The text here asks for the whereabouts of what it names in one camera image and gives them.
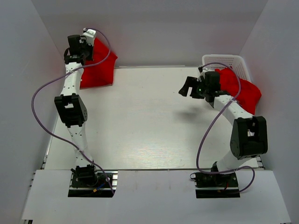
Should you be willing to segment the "red t shirt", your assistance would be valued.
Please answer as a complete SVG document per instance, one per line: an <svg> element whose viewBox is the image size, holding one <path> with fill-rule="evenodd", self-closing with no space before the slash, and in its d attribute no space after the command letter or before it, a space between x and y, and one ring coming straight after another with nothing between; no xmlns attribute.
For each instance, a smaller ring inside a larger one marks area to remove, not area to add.
<svg viewBox="0 0 299 224"><path fill-rule="evenodd" d="M93 48L93 61L87 61L86 65L101 61L107 56L108 52L108 47L96 38ZM80 88L86 89L112 85L114 82L114 66L117 59L116 54L111 51L108 58L101 64L84 68Z"/></svg>

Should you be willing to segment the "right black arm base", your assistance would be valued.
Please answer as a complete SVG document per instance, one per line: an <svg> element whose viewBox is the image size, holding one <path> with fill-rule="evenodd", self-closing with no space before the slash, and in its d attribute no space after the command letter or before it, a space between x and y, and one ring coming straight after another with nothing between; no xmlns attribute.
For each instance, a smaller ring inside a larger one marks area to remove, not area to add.
<svg viewBox="0 0 299 224"><path fill-rule="evenodd" d="M197 199L240 198L235 173L209 175L196 172L190 174L190 179L195 182Z"/></svg>

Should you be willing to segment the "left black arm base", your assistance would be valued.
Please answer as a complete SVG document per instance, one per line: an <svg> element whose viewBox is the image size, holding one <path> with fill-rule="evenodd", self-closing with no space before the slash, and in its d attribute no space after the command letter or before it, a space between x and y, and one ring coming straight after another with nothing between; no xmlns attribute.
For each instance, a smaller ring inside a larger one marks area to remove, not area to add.
<svg viewBox="0 0 299 224"><path fill-rule="evenodd" d="M118 172L97 171L93 165L71 169L68 197L112 198L117 188Z"/></svg>

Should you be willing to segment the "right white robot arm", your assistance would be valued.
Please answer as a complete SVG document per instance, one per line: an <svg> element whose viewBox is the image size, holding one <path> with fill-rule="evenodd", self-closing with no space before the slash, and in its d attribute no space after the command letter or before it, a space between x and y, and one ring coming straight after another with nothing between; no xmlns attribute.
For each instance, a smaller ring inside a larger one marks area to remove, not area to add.
<svg viewBox="0 0 299 224"><path fill-rule="evenodd" d="M216 118L224 116L232 125L230 151L216 161L208 172L212 183L222 186L228 180L228 173L241 169L246 161L267 153L266 119L247 112L234 96L221 90L219 72L208 71L199 77L187 77L179 94L186 97L188 91L191 91L192 98L205 99L218 110Z"/></svg>

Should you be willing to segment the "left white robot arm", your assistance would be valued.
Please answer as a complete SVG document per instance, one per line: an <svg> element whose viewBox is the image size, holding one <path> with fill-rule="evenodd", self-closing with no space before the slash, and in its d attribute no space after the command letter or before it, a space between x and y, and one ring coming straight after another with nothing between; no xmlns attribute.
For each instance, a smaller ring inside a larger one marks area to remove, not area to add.
<svg viewBox="0 0 299 224"><path fill-rule="evenodd" d="M60 95L54 98L59 117L75 145L75 164L78 167L85 167L90 164L89 161L93 161L85 133L87 108L78 92L84 72L80 67L85 65L86 61L93 60L94 40L95 35L87 32L68 36L69 48L64 52L66 77Z"/></svg>

